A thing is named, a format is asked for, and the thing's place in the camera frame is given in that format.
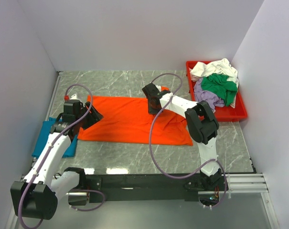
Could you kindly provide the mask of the orange t-shirt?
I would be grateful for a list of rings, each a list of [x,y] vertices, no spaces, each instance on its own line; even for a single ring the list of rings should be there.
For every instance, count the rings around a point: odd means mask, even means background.
[[[148,113],[147,99],[136,97],[94,96],[94,108],[103,119],[90,128],[80,129],[78,139],[117,143],[148,144],[154,119]],[[152,144],[192,146],[193,141],[182,116],[165,110],[157,118],[152,132]]]

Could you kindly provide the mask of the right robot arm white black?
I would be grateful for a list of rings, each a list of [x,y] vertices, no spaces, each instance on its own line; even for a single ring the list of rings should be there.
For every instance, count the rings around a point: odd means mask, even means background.
[[[149,132],[149,151],[155,167],[165,176],[172,179],[187,179],[200,172],[200,185],[206,190],[218,186],[224,169],[217,160],[216,137],[219,123],[206,101],[195,102],[176,96],[169,90],[162,90],[154,83],[142,88],[148,100],[148,112],[155,115]],[[152,132],[159,115],[168,110],[186,119],[189,135],[197,143],[201,165],[194,172],[177,177],[164,172],[159,167],[152,152]]]

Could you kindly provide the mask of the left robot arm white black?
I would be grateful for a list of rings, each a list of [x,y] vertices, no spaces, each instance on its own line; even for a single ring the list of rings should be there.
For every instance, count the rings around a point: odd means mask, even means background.
[[[18,218],[49,220],[55,214],[58,201],[70,190],[83,191],[87,186],[85,171],[69,167],[57,181],[54,174],[64,153],[76,136],[75,127],[87,129],[103,119],[91,101],[82,103],[69,99],[64,111],[58,115],[50,128],[46,144],[37,162],[23,181],[11,186],[11,198]]]

